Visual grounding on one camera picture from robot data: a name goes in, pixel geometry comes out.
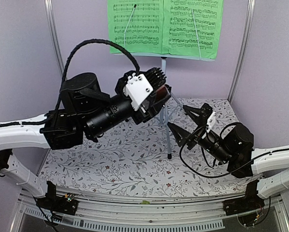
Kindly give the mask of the dark red metronome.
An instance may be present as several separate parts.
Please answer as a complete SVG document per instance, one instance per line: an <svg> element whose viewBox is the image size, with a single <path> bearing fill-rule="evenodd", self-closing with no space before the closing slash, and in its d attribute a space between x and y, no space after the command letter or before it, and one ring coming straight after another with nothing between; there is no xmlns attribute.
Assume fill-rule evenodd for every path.
<svg viewBox="0 0 289 232"><path fill-rule="evenodd" d="M171 97L172 87L168 84L162 85L148 97L149 108L162 108Z"/></svg>

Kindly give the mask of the green sheet music page one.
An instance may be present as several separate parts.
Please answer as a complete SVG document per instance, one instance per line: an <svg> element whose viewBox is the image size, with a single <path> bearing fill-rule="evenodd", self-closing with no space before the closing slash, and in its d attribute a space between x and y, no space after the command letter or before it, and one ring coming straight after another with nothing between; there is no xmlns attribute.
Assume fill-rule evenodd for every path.
<svg viewBox="0 0 289 232"><path fill-rule="evenodd" d="M109 40L130 53L162 53L162 0L109 0Z"/></svg>

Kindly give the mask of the green sheet music stack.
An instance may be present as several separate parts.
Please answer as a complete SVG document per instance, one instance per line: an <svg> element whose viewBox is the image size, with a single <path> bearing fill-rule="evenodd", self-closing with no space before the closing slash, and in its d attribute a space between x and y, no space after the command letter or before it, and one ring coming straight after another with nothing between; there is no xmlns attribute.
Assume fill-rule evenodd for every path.
<svg viewBox="0 0 289 232"><path fill-rule="evenodd" d="M217 57L224 2L165 0L162 53L211 61Z"/></svg>

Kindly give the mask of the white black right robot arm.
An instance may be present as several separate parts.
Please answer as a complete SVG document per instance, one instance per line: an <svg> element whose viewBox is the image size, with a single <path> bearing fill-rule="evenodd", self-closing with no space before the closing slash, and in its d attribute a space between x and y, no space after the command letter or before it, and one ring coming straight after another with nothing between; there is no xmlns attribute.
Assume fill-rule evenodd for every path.
<svg viewBox="0 0 289 232"><path fill-rule="evenodd" d="M276 148L254 148L254 135L240 122L230 123L232 130L226 135L216 134L212 128L216 112L207 103L201 108L183 106L185 113L196 123L192 132L167 123L180 148L192 149L199 145L222 164L227 164L227 175L236 178L281 170L269 178L256 179L247 184L243 197L225 200L226 215L234 215L265 206L264 200L289 189L289 145Z"/></svg>

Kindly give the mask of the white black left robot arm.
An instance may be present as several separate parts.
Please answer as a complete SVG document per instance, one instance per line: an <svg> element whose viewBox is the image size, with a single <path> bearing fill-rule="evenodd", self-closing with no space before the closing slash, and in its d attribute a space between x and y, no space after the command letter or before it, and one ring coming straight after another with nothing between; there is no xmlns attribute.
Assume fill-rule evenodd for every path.
<svg viewBox="0 0 289 232"><path fill-rule="evenodd" d="M103 93L97 76L85 72L63 82L62 109L15 122L0 122L0 175L13 178L28 190L38 207L52 213L75 215L78 201L74 194L58 196L56 186L22 165L13 149L63 150L81 145L84 139L97 142L106 131L129 118L135 124L151 120L171 96L166 76L159 68L125 73L118 80L115 92L115 96Z"/></svg>

